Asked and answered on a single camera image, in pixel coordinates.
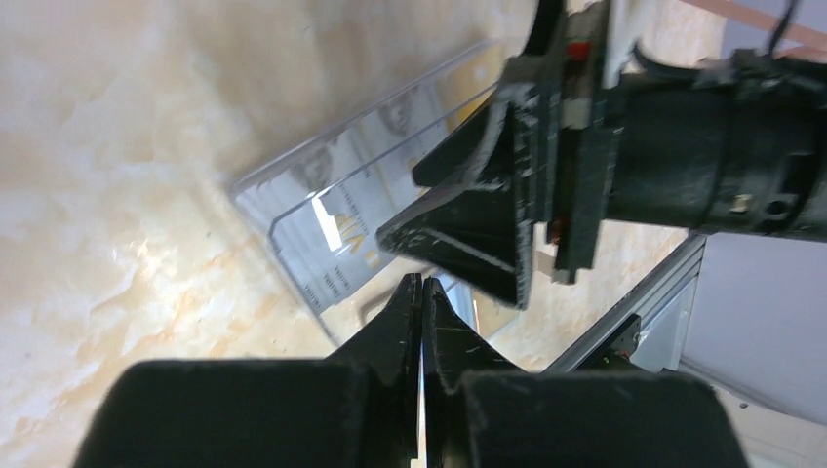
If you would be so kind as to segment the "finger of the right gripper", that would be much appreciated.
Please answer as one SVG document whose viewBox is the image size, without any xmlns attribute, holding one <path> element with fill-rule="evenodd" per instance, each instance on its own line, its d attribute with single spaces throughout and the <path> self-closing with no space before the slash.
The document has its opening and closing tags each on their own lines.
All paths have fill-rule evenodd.
<svg viewBox="0 0 827 468">
<path fill-rule="evenodd" d="M 504 176 L 488 169 L 503 127 L 504 104 L 486 102 L 414 166 L 414 183 L 428 188 L 446 182 L 464 189 L 503 189 Z"/>
<path fill-rule="evenodd" d="M 437 266 L 520 310 L 530 297 L 532 230 L 517 170 L 514 106 L 497 103 L 504 104 L 504 127 L 488 169 L 504 176 L 504 188 L 425 187 L 375 237 L 383 251 Z"/>
</svg>

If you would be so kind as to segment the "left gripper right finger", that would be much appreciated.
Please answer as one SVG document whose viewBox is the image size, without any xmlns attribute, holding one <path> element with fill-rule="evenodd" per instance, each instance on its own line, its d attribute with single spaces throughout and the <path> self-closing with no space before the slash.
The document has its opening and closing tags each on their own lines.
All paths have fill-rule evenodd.
<svg viewBox="0 0 827 468">
<path fill-rule="evenodd" d="M 641 370 L 529 372 L 453 311 L 440 282 L 422 298 L 430 467 L 744 467 L 714 391 Z"/>
</svg>

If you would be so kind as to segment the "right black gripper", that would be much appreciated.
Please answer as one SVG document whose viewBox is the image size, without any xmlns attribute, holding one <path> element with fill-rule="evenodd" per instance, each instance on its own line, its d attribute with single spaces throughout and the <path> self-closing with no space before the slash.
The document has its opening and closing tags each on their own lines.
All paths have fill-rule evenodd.
<svg viewBox="0 0 827 468">
<path fill-rule="evenodd" d="M 537 65 L 504 135 L 513 143 L 513 250 L 505 277 L 532 276 L 533 227 L 561 228 L 567 283 L 592 265 L 605 219 L 822 242 L 826 238 L 826 67 L 739 49 L 681 68 L 630 47 L 610 70 L 610 3 L 578 17 L 538 4 L 519 65 Z"/>
</svg>

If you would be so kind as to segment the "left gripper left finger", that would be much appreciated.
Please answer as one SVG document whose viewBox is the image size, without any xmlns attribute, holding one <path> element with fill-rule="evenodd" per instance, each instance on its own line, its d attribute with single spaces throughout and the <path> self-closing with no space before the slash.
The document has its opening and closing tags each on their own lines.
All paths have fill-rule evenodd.
<svg viewBox="0 0 827 468">
<path fill-rule="evenodd" d="M 422 279 L 320 359 L 153 360 L 114 382 L 78 467 L 407 467 Z"/>
</svg>

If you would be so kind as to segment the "silver VIP card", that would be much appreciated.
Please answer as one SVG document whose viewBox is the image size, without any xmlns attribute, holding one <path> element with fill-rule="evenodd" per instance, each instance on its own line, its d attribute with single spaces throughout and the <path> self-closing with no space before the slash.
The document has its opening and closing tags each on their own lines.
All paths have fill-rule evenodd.
<svg viewBox="0 0 827 468">
<path fill-rule="evenodd" d="M 412 171 L 448 135 L 442 118 L 373 155 L 378 128 L 337 140 L 343 175 L 274 219 L 269 238 L 308 309 L 319 315 L 352 296 L 392 260 L 375 232 L 425 193 Z"/>
</svg>

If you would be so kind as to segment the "clear plastic card tray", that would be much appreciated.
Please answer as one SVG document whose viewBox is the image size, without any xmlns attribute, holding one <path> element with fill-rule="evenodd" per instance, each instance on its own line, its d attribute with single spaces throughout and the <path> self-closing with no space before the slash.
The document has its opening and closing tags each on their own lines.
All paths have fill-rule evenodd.
<svg viewBox="0 0 827 468">
<path fill-rule="evenodd" d="M 412 171 L 492 92 L 508 39 L 482 41 L 235 182 L 234 207 L 334 344 L 363 327 L 408 272 L 432 267 L 378 246 L 380 225 L 424 193 Z"/>
</svg>

